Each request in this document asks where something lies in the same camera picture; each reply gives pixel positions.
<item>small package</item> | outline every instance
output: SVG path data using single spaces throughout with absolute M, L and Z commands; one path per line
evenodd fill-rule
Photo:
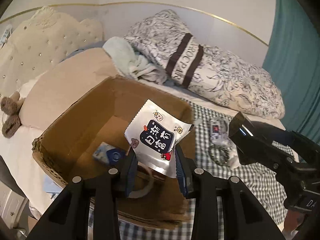
M 118 149 L 109 145 L 105 142 L 102 142 L 98 149 L 92 154 L 92 157 L 97 161 L 106 164 L 115 166 L 117 162 L 125 156 L 125 151 Z
M 148 100 L 125 130 L 124 136 L 139 162 L 168 177 L 176 177 L 174 146 L 192 129 Z
M 235 147 L 228 137 L 229 121 L 218 117 L 210 120 L 210 141 L 213 145 L 223 148 Z

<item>cartoon sticker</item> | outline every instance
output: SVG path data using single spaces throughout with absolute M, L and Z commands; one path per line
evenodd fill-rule
M 175 129 L 174 129 L 174 131 L 177 131 L 179 134 L 182 134 L 182 128 L 180 127 L 180 126 L 178 126 L 178 127 L 174 127 Z
M 135 138 L 131 138 L 131 143 L 130 143 L 131 147 L 133 149 L 137 148 L 138 145 L 139 145 L 139 140 L 138 139 L 135 139 Z
M 161 154 L 161 158 L 166 161 L 169 161 L 171 159 L 171 154 L 172 154 L 172 150 L 168 153 Z
M 157 111 L 153 113 L 155 115 L 155 118 L 160 122 L 163 119 L 163 116 L 159 114 Z
M 140 141 L 160 154 L 168 153 L 174 134 L 155 120 L 150 120 L 147 130 L 140 134 Z
M 212 126 L 212 133 L 219 133 L 219 126 L 218 125 Z

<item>white cloth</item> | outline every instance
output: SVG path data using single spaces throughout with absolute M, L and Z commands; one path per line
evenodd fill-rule
M 145 56 L 135 53 L 125 39 L 112 37 L 102 47 L 112 58 L 117 70 L 127 78 L 143 78 L 163 84 L 167 79 L 165 70 L 149 63 Z

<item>gingham bed sheet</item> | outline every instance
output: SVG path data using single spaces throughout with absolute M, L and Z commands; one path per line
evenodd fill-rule
M 238 176 L 251 192 L 260 201 L 269 215 L 273 218 L 276 224 L 284 221 L 287 210 L 283 206 L 283 201 L 286 194 L 283 186 L 275 179 L 275 173 L 259 163 L 242 165 L 234 170 L 226 166 L 219 166 L 211 160 L 208 150 L 210 146 L 210 120 L 216 117 L 223 117 L 231 121 L 232 117 L 222 113 L 218 113 L 211 109 L 188 102 L 192 109 L 194 120 L 201 119 L 202 122 L 195 127 L 196 130 L 196 166 L 203 168 L 213 176 L 228 179 L 230 176 Z M 291 154 L 293 153 L 288 146 L 283 146 L 277 142 L 273 142 L 275 147 Z M 222 157 L 222 153 L 214 149 L 216 158 Z M 193 217 L 195 213 L 195 199 L 188 200 L 189 208 L 187 213 L 190 216 L 190 222 L 183 222 L 174 230 L 154 229 L 151 231 L 145 230 L 142 227 L 131 223 L 119 220 L 119 229 L 121 239 L 125 240 L 189 240 L 192 233 Z M 223 213 L 221 199 L 218 197 L 218 221 L 219 221 L 219 239 L 224 239 L 223 228 Z M 93 210 L 89 212 L 89 226 L 93 226 Z

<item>metal screw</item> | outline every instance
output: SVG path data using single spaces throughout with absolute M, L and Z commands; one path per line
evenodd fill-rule
M 232 176 L 230 179 L 233 183 L 238 183 L 240 179 L 237 176 Z
M 306 184 L 305 184 L 305 182 L 304 182 L 303 180 L 300 182 L 300 184 L 301 184 L 301 187 L 302 187 L 303 189 L 306 189 Z
M 118 173 L 118 170 L 116 168 L 111 168 L 109 170 L 109 174 L 111 174 L 111 175 L 114 175 L 114 174 L 117 174 L 117 173 Z
M 293 163 L 293 160 L 292 160 L 290 157 L 287 157 L 287 161 L 288 161 L 289 163 Z
M 73 177 L 73 179 L 72 179 L 72 182 L 73 183 L 78 183 L 78 182 L 80 182 L 81 181 L 81 177 L 80 176 L 75 176 L 75 177 Z
M 195 173 L 201 175 L 202 173 L 204 173 L 204 170 L 201 168 L 196 168 Z

